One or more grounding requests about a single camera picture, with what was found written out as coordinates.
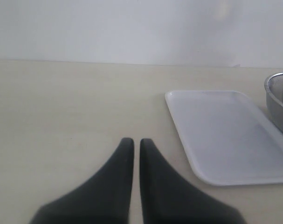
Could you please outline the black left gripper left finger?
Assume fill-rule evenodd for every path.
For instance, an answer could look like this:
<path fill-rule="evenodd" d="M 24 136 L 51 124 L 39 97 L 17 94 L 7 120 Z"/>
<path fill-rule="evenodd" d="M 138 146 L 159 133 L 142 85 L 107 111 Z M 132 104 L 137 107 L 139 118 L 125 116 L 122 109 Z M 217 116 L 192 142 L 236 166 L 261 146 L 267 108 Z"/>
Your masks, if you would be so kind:
<path fill-rule="evenodd" d="M 108 161 L 85 183 L 42 206 L 32 224 L 127 224 L 134 141 L 121 139 Z"/>

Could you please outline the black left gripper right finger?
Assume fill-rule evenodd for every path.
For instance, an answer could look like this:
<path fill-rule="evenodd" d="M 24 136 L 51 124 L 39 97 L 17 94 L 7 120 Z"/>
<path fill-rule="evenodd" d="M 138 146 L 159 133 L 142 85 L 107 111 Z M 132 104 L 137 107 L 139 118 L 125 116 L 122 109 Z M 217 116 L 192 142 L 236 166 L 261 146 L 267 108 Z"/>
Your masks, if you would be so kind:
<path fill-rule="evenodd" d="M 246 223 L 237 209 L 184 179 L 151 139 L 140 141 L 139 183 L 145 224 Z"/>

